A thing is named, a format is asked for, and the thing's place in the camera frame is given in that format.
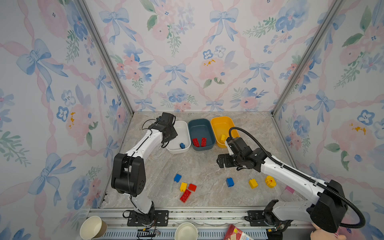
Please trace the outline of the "brown paper cup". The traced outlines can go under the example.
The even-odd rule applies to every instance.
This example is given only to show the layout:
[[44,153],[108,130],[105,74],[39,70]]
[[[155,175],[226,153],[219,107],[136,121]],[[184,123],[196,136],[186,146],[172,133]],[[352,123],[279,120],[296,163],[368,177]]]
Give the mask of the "brown paper cup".
[[81,226],[80,237],[92,240],[102,237],[108,230],[108,225],[98,216],[88,218]]

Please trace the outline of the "dark teal plastic container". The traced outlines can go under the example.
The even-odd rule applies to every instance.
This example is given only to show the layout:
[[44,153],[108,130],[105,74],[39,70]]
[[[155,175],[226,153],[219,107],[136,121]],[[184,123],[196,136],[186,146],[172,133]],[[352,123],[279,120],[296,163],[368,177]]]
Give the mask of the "dark teal plastic container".
[[[190,133],[190,139],[192,141],[192,147],[195,151],[206,151],[210,150],[216,144],[216,139],[214,135],[213,128],[211,123],[207,119],[195,119],[188,122],[188,128]],[[197,148],[193,144],[193,139],[198,139],[200,147]],[[207,139],[207,146],[201,147],[202,138]]]

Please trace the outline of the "yellow plastic container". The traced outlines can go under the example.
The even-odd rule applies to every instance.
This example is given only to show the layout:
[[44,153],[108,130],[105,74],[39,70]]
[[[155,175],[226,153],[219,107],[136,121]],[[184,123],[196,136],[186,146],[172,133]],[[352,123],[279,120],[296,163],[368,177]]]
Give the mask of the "yellow plastic container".
[[230,128],[234,127],[235,124],[230,117],[216,117],[211,120],[211,125],[214,131],[216,143],[219,148],[226,148],[225,141],[221,141],[222,135],[226,136],[226,139],[229,137]]

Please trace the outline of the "light blue lego brick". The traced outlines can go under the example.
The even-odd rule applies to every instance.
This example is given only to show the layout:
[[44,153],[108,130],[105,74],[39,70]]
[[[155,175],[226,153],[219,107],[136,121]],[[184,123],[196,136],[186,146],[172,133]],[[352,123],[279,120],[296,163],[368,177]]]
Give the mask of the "light blue lego brick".
[[176,174],[176,175],[175,175],[175,177],[174,177],[174,182],[176,182],[176,183],[179,183],[179,182],[180,182],[180,180],[181,180],[181,178],[182,178],[182,176],[181,176],[181,175],[179,175],[179,174]]

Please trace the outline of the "pink block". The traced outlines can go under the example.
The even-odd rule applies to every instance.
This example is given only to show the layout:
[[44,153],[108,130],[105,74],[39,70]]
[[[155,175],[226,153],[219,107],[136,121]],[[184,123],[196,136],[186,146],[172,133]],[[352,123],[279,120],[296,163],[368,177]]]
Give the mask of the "pink block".
[[290,194],[293,194],[293,193],[295,192],[295,190],[292,189],[292,188],[289,187],[289,186],[286,186],[284,191],[285,191],[285,193],[290,193]]

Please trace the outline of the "blue lego brick centre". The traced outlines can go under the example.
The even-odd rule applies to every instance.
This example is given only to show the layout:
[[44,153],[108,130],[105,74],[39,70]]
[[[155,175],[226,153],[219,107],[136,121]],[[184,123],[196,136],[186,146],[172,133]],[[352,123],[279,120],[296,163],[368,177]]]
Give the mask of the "blue lego brick centre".
[[234,180],[232,178],[227,178],[226,179],[226,183],[227,183],[227,186],[230,188],[230,187],[233,187],[235,185],[234,183]]

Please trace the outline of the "aluminium corner post left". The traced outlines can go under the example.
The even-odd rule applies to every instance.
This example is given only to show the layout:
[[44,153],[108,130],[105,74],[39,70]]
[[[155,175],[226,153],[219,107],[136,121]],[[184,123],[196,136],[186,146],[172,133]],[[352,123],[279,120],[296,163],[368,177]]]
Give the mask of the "aluminium corner post left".
[[129,112],[129,116],[133,117],[134,111],[129,103],[129,100],[128,100],[127,94],[125,93],[123,85],[117,75],[117,71],[113,67],[112,60],[108,54],[107,48],[102,40],[102,36],[99,33],[99,30],[95,24],[95,21],[89,11],[86,1],[75,0],[74,2],[80,12],[80,15],[84,19],[86,27],[90,31],[90,35],[95,42],[96,48],[101,56],[102,62],[105,64],[108,73],[111,75],[112,81],[115,84],[117,91],[122,98],[123,104]]

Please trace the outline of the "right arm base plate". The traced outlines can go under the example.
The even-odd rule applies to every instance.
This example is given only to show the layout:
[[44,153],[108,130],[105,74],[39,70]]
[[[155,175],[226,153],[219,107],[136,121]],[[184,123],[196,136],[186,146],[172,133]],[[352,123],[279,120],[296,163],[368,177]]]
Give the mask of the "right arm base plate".
[[272,211],[247,211],[244,220],[249,222],[251,227],[271,227],[290,226],[292,221],[279,220]]

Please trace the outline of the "aluminium corner post right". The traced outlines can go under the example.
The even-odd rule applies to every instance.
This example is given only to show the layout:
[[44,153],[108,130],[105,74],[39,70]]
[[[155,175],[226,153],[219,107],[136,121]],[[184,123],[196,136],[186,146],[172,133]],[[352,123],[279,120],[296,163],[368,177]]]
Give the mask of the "aluminium corner post right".
[[311,41],[311,43],[308,45],[306,51],[304,52],[301,61],[298,64],[298,68],[294,71],[292,74],[291,79],[288,81],[288,84],[284,88],[282,95],[278,98],[278,101],[276,105],[274,106],[273,110],[271,111],[272,117],[276,117],[280,110],[283,108],[283,104],[287,97],[289,96],[291,90],[293,89],[294,85],[298,81],[300,75],[304,71],[304,68],[307,66],[308,62],[310,61],[310,58],[315,54],[317,51],[317,48],[322,41],[322,39],[326,36],[327,31],[331,27],[332,23],[335,21],[340,8],[343,6],[345,1],[343,0],[336,0],[332,1],[331,6],[329,7],[329,10],[326,12],[323,22],[319,25],[317,31],[314,34],[314,38]]

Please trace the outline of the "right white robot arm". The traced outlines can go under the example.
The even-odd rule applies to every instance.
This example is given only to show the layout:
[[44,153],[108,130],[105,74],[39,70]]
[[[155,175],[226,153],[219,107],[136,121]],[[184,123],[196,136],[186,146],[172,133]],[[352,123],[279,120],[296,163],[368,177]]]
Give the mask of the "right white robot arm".
[[220,168],[263,173],[286,184],[306,199],[294,203],[271,200],[261,214],[251,217],[251,222],[275,227],[288,221],[304,221],[329,233],[336,233],[342,225],[348,206],[341,200],[343,190],[336,182],[326,183],[306,175],[260,148],[218,155],[217,164]]

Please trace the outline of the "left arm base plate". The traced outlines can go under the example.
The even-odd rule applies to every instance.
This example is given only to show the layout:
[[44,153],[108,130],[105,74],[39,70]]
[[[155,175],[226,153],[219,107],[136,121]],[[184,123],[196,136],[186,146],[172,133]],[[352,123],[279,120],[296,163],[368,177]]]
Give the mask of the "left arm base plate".
[[127,219],[128,227],[167,227],[169,213],[169,211],[150,210],[148,214],[140,214],[126,210],[123,212],[123,218]]

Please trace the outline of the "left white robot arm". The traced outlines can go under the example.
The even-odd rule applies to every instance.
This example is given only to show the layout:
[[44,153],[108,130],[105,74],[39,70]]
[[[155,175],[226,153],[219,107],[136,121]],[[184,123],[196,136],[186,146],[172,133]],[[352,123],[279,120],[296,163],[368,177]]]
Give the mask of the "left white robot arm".
[[130,196],[136,213],[150,215],[154,208],[153,201],[144,191],[145,160],[158,145],[168,143],[177,135],[173,123],[153,123],[132,149],[115,156],[111,187],[120,194]]

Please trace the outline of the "white plastic container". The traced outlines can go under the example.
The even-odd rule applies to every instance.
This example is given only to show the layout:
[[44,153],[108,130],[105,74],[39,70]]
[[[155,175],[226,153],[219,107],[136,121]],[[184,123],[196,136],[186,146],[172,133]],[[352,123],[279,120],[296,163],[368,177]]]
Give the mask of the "white plastic container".
[[[174,155],[184,154],[191,147],[191,139],[188,124],[184,121],[176,121],[174,127],[177,131],[178,136],[170,141],[166,149],[169,151],[169,153]],[[185,144],[186,148],[181,149],[180,143]]]

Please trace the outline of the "pink plush toy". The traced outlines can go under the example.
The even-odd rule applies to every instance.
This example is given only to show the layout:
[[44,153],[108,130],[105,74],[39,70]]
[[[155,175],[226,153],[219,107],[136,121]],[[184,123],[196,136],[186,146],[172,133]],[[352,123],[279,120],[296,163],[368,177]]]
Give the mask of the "pink plush toy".
[[310,240],[346,240],[345,235],[339,235],[337,233],[328,233],[324,230],[316,230],[311,233]]

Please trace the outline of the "long red lego brick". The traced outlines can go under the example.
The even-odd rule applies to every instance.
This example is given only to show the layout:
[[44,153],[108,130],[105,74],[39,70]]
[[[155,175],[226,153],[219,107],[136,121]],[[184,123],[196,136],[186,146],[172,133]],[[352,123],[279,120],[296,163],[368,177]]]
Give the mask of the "long red lego brick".
[[186,203],[191,194],[192,194],[192,192],[190,190],[185,190],[183,195],[180,197],[180,201],[182,203]]

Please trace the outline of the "small red lego brick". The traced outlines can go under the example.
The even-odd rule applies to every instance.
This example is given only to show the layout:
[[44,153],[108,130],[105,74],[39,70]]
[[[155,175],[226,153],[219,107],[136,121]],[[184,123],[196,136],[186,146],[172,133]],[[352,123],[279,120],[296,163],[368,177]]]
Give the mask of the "small red lego brick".
[[195,192],[197,189],[197,186],[194,185],[194,184],[189,184],[188,186],[188,190],[191,191],[191,192]]

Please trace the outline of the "yellow lego duck piece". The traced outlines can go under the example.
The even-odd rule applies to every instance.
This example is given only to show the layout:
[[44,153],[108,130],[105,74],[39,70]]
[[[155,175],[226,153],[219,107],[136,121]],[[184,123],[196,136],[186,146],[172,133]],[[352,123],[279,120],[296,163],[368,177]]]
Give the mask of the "yellow lego duck piece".
[[277,186],[276,180],[272,176],[267,176],[265,178],[265,183],[271,189],[273,189]]

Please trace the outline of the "aluminium front rail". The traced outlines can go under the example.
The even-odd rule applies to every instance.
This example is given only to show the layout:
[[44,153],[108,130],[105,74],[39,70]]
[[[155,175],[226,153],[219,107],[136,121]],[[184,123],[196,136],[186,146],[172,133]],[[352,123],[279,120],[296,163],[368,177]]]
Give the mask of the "aluminium front rail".
[[[175,228],[184,222],[190,222],[197,228],[207,229],[226,228],[234,224],[240,229],[250,229],[251,225],[244,217],[248,211],[262,211],[262,207],[168,207],[155,208],[157,211],[168,211],[168,228]],[[128,228],[130,208],[104,208],[93,209],[88,213],[88,218],[98,216],[112,229]]]

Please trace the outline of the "red snack packet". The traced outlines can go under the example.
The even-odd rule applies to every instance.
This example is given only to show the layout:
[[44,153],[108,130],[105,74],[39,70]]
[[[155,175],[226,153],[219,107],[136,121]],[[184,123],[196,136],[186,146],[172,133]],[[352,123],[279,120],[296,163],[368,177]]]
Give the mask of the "red snack packet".
[[223,240],[253,240],[248,234],[231,224],[223,238]]

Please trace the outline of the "aluminium corner post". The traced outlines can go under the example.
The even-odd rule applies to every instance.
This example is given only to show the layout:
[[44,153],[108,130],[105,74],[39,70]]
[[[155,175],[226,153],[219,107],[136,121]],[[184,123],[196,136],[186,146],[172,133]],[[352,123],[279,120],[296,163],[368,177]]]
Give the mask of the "aluminium corner post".
[[129,100],[128,100],[127,94],[125,93],[123,85],[117,75],[117,71],[113,67],[112,60],[108,54],[107,48],[102,40],[102,36],[99,33],[99,30],[95,24],[95,21],[89,11],[86,1],[75,0],[74,2],[80,12],[80,15],[84,19],[86,27],[90,31],[90,35],[95,42],[96,48],[101,56],[102,62],[105,64],[108,73],[111,75],[112,81],[115,84],[117,91],[122,98],[123,104],[129,112],[129,116],[133,117],[134,111],[129,103]]
[[298,64],[298,68],[294,71],[292,74],[291,79],[288,81],[288,84],[284,88],[282,95],[278,98],[278,101],[276,105],[274,106],[273,110],[271,111],[272,117],[276,117],[280,110],[283,108],[283,104],[287,97],[289,96],[291,90],[293,89],[294,85],[298,81],[300,75],[304,71],[304,68],[307,66],[308,62],[310,61],[310,58],[315,54],[317,51],[317,48],[322,41],[322,39],[326,36],[327,31],[331,27],[332,23],[335,21],[340,8],[343,6],[345,1],[343,0],[336,0],[332,1],[331,6],[329,7],[329,10],[326,12],[323,22],[319,25],[317,31],[314,34],[314,38],[311,41],[311,43],[308,45],[306,51],[304,52],[301,61]]

